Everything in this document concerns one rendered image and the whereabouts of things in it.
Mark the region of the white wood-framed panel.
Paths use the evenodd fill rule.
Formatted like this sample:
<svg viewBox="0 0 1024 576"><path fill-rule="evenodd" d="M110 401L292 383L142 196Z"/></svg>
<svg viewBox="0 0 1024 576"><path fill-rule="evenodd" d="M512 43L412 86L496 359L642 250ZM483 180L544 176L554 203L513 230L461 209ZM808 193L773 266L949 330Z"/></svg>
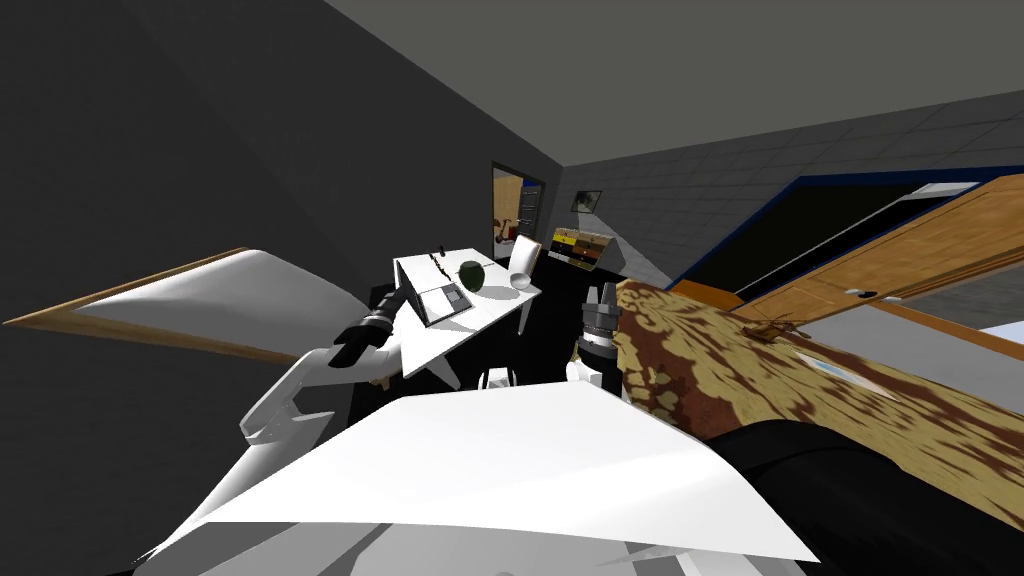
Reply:
<svg viewBox="0 0 1024 576"><path fill-rule="evenodd" d="M23 328L291 364L367 306L267 252L238 248L11 320Z"/></svg>

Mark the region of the dark grey door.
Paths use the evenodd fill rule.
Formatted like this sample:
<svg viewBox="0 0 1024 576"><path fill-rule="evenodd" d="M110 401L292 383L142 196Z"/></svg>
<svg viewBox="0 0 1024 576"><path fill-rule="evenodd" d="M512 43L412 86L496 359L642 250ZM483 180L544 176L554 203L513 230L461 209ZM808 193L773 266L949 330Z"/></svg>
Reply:
<svg viewBox="0 0 1024 576"><path fill-rule="evenodd" d="M544 184L523 179L517 215L517 233L530 239L536 238L537 219Z"/></svg>

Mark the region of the white chair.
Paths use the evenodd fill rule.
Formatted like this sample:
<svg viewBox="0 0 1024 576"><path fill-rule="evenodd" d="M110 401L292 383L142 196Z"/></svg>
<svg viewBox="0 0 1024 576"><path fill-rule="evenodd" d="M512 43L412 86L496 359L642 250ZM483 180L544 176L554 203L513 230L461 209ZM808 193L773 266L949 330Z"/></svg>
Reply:
<svg viewBox="0 0 1024 576"><path fill-rule="evenodd" d="M542 245L540 243L524 235L519 235L515 240L512 253L510 255L507 268L509 273L519 273L532 277L534 269L541 250Z"/></svg>

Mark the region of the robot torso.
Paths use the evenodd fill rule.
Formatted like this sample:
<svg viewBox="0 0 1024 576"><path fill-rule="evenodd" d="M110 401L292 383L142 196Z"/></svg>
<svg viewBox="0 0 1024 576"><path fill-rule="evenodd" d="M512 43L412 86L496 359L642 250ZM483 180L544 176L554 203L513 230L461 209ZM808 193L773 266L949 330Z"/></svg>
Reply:
<svg viewBox="0 0 1024 576"><path fill-rule="evenodd" d="M135 576L792 576L815 556L722 457L585 381L412 396L259 466Z"/></svg>

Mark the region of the dresser with coloured drawers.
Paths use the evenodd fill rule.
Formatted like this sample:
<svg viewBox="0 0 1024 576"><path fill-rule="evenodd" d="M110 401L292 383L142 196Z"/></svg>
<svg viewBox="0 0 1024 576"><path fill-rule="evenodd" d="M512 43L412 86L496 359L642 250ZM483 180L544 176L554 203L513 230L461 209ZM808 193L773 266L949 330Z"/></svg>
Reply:
<svg viewBox="0 0 1024 576"><path fill-rule="evenodd" d="M554 231L548 255L577 268L593 271L612 241L613 238L609 235L560 227Z"/></svg>

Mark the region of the white desk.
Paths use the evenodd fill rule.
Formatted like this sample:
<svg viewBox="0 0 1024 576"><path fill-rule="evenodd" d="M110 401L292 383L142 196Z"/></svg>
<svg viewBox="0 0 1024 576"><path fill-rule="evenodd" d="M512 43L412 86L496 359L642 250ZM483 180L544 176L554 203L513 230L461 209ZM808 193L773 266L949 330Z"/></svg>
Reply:
<svg viewBox="0 0 1024 576"><path fill-rule="evenodd" d="M477 292L466 289L458 277L459 266L466 261L482 266L484 279ZM445 355L516 308L523 311L520 325L524 326L532 299L541 293L534 285L522 290L514 288L506 268L472 248L447 250L442 255L395 258L393 264L396 285L406 284L414 291L395 319L395 331L400 335L402 375L408 378L428 369L454 388L459 381ZM441 316L433 323L423 321L417 311L420 297L426 296L433 308L449 302L450 298L442 297L440 291L451 284L464 295L468 307Z"/></svg>

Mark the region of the brown wooden door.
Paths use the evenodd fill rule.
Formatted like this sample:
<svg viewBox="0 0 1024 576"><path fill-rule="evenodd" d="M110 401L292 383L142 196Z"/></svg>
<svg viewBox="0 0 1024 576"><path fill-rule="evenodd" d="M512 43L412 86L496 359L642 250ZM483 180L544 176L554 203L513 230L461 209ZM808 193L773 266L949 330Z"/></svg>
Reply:
<svg viewBox="0 0 1024 576"><path fill-rule="evenodd" d="M753 320L798 325L879 300L908 298L1024 261L1024 174L971 190L795 281L734 308Z"/></svg>

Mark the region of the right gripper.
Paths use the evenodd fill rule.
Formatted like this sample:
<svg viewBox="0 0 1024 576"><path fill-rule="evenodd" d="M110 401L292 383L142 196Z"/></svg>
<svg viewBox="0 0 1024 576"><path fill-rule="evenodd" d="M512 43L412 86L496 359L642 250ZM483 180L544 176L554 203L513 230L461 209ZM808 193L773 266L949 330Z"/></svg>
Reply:
<svg viewBox="0 0 1024 576"><path fill-rule="evenodd" d="M622 308L616 303L616 284L606 282L602 289L599 285L588 289L588 302L582 307L583 333L582 338L588 341L610 341L618 329L618 318Z"/></svg>

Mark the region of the brown yellow patterned panel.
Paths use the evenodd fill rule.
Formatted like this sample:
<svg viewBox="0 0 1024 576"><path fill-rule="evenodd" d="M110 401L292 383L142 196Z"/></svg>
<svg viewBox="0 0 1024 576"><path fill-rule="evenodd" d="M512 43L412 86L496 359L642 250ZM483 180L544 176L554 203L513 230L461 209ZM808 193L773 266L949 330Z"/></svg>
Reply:
<svg viewBox="0 0 1024 576"><path fill-rule="evenodd" d="M1024 416L797 336L759 343L741 318L633 279L616 291L618 368L641 409L701 440L825 426L1024 531Z"/></svg>

